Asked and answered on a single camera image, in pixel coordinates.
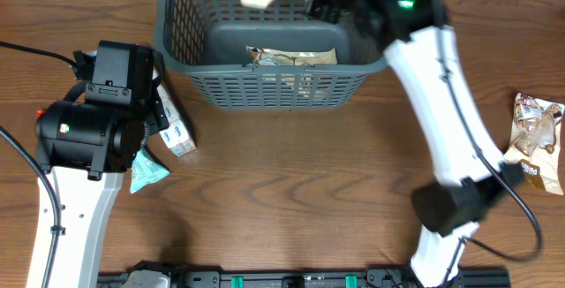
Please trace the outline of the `grey plastic basket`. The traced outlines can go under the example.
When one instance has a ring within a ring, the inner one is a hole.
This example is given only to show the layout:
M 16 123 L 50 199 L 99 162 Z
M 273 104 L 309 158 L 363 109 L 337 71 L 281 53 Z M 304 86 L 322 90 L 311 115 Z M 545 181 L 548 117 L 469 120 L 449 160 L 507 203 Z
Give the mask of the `grey plastic basket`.
M 351 16 L 337 24 L 305 16 L 305 0 L 265 10 L 240 0 L 157 0 L 154 46 L 210 104 L 225 109 L 315 109 L 344 105 L 387 66 Z M 334 51 L 333 64 L 258 65 L 249 49 Z

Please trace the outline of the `white patterned carton box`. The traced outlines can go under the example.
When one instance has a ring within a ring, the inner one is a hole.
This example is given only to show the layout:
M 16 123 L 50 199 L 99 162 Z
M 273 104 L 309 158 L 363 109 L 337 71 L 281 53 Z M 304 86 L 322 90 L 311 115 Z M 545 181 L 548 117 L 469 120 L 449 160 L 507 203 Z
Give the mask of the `white patterned carton box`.
M 165 72 L 162 73 L 162 80 L 156 88 L 156 92 L 161 98 L 164 116 L 169 122 L 169 127 L 160 131 L 164 144 L 176 157 L 195 151 L 197 149 L 196 143 L 177 105 L 173 102 L 171 92 L 166 85 Z

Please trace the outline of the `small teal snack packet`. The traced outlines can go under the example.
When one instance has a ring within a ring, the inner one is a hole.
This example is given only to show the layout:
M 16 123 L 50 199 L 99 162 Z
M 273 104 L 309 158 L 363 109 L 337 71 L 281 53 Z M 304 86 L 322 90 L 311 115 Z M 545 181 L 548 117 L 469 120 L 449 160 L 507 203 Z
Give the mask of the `small teal snack packet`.
M 132 163 L 132 182 L 130 193 L 134 194 L 145 186 L 152 185 L 168 177 L 170 171 L 159 164 L 145 148 L 142 148 Z

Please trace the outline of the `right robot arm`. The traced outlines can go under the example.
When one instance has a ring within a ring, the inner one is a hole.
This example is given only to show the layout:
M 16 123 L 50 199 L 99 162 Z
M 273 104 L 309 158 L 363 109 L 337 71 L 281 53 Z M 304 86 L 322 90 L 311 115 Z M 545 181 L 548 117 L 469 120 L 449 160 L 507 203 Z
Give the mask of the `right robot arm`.
M 445 287 L 488 211 L 516 196 L 524 175 L 505 161 L 478 113 L 441 0 L 310 0 L 309 17 L 335 23 L 350 14 L 401 81 L 425 135 L 433 183 L 413 192 L 422 224 L 411 257 L 414 283 Z

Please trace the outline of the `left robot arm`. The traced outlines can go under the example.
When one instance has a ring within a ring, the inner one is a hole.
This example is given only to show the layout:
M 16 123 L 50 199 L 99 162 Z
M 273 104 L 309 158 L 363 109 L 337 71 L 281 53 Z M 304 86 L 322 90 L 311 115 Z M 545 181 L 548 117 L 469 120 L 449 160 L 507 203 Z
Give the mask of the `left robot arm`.
M 157 92 L 162 54 L 101 41 L 74 52 L 77 84 L 39 115 L 40 212 L 29 287 L 94 287 L 110 211 L 150 136 L 168 128 Z

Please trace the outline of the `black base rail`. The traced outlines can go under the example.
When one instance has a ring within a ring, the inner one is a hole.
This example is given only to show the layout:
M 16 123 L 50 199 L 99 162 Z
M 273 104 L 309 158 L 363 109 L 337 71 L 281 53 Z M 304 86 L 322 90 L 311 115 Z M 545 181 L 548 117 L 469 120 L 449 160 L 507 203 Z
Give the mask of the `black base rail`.
M 176 288 L 410 288 L 419 287 L 408 267 L 377 267 L 363 271 L 243 272 L 193 269 L 141 261 L 121 274 L 100 274 L 97 287 Z

